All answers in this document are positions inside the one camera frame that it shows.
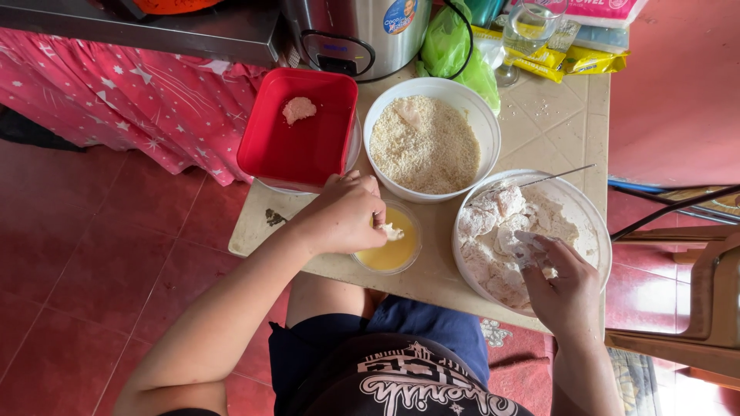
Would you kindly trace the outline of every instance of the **beige tabletop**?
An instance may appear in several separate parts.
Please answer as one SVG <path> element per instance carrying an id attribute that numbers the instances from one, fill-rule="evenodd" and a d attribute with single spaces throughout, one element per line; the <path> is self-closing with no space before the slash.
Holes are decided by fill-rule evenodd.
<path id="1" fill-rule="evenodd" d="M 382 92 L 413 77 L 415 71 L 410 64 L 388 78 L 360 84 L 360 121 L 364 122 Z M 557 173 L 595 163 L 594 168 L 564 178 L 581 189 L 606 218 L 609 83 L 609 75 L 592 75 L 566 76 L 562 84 L 555 84 L 522 71 L 522 78 L 514 86 L 499 90 L 502 148 L 492 173 L 514 168 Z M 363 174 L 372 173 L 364 149 L 354 168 Z M 381 193 L 384 199 L 399 199 L 384 188 Z M 275 192 L 255 181 L 234 228 L 229 251 L 246 257 L 280 226 L 268 225 L 268 209 L 290 219 L 314 197 Z M 419 258 L 404 272 L 377 275 L 349 255 L 317 256 L 303 271 L 548 332 L 538 319 L 481 298 L 458 272 L 452 257 L 451 233 L 464 197 L 434 205 L 403 202 L 414 211 L 424 230 Z M 602 330 L 604 299 L 602 293 Z"/>

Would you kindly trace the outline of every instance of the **pink wall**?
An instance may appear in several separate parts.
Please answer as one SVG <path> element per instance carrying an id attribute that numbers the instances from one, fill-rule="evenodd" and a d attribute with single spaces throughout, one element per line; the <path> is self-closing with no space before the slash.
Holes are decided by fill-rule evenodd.
<path id="1" fill-rule="evenodd" d="M 650 0 L 611 78 L 609 173 L 740 183 L 740 1 Z"/>

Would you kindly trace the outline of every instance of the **green plastic bag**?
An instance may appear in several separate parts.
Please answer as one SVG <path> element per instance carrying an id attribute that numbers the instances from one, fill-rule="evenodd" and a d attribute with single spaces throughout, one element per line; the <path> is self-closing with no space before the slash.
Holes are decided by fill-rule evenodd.
<path id="1" fill-rule="evenodd" d="M 468 21 L 472 14 L 461 0 L 451 0 Z M 421 47 L 421 59 L 416 63 L 418 76 L 448 78 L 454 75 L 468 57 L 470 35 L 465 22 L 449 6 L 444 6 L 429 22 Z M 473 47 L 468 66 L 453 79 L 470 88 L 488 103 L 496 116 L 501 111 L 501 100 L 496 87 L 494 70 L 486 64 L 480 51 Z"/>

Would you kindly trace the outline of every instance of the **rice cooker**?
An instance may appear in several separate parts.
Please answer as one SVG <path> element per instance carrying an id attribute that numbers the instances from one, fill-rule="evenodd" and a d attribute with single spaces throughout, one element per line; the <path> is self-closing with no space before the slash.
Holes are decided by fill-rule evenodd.
<path id="1" fill-rule="evenodd" d="M 308 65 L 369 81 L 419 52 L 431 0 L 281 0 L 280 7 Z"/>

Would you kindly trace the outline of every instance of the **hand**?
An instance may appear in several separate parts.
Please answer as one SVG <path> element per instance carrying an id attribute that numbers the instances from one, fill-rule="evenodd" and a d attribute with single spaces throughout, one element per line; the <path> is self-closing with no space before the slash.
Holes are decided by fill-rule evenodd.
<path id="1" fill-rule="evenodd" d="M 596 269 L 559 238 L 520 231 L 515 236 L 525 243 L 516 254 L 537 317 L 559 343 L 601 343 L 601 279 Z M 538 261 L 540 255 L 545 258 Z M 557 278 L 545 278 L 539 265 L 542 261 L 557 270 Z"/>
<path id="2" fill-rule="evenodd" d="M 285 227 L 307 239 L 312 255 L 326 252 L 350 254 L 384 245 L 388 237 L 381 229 L 386 222 L 386 203 L 374 176 L 352 170 L 332 175 L 323 192 L 303 208 Z"/>

